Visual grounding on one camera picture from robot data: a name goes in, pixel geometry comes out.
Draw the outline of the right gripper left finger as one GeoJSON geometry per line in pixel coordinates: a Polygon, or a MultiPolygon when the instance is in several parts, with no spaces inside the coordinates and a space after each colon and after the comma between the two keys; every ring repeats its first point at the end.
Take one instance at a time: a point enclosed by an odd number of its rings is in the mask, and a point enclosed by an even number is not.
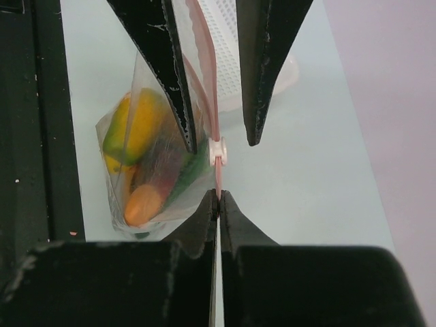
{"type": "Polygon", "coordinates": [[[2,326],[213,326],[218,200],[160,241],[50,243],[1,293],[2,326]]]}

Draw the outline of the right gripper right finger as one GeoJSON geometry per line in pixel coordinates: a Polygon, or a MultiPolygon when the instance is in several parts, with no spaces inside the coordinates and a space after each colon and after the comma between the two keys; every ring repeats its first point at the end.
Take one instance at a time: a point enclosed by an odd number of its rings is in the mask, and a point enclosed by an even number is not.
{"type": "Polygon", "coordinates": [[[280,245],[239,209],[219,203],[226,326],[424,326],[389,250],[280,245]]]}

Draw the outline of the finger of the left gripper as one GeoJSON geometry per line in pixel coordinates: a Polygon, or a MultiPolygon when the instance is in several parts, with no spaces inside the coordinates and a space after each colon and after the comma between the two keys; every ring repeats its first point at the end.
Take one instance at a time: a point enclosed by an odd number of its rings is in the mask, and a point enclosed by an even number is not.
{"type": "Polygon", "coordinates": [[[235,2],[243,119],[250,146],[260,143],[279,73],[312,3],[235,2]]]}
{"type": "Polygon", "coordinates": [[[191,97],[171,1],[109,0],[162,87],[189,153],[198,152],[191,97]]]}

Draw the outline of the papaya slice with red flesh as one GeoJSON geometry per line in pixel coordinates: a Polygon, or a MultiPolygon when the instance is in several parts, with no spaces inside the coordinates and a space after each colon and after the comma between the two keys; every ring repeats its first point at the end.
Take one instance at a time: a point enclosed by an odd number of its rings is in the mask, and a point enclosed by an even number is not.
{"type": "Polygon", "coordinates": [[[127,225],[140,227],[160,214],[188,155],[168,150],[144,156],[131,178],[124,210],[127,225]]]}

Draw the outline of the yellow green mango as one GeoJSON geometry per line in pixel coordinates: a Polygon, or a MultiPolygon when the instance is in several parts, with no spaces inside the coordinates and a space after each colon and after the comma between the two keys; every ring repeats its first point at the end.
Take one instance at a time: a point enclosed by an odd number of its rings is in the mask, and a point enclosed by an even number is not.
{"type": "Polygon", "coordinates": [[[119,102],[103,141],[103,153],[122,164],[135,165],[154,143],[170,110],[166,99],[158,92],[141,89],[136,112],[126,134],[130,94],[119,102]]]}

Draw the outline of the clear zip top bag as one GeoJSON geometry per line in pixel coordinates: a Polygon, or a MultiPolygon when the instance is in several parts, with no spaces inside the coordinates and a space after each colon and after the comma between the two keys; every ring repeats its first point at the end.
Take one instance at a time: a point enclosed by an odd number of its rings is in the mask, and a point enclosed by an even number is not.
{"type": "Polygon", "coordinates": [[[198,1],[111,1],[136,47],[130,90],[96,126],[112,225],[161,238],[221,185],[217,58],[198,1]]]}

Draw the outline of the dark green cucumber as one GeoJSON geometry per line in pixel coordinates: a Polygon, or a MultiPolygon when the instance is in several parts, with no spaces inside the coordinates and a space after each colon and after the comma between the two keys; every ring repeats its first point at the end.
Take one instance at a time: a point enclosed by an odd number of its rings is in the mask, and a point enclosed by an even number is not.
{"type": "Polygon", "coordinates": [[[178,174],[176,183],[166,199],[163,209],[166,210],[177,200],[209,167],[208,140],[204,139],[200,143],[198,153],[196,155],[188,155],[183,168],[178,174]]]}

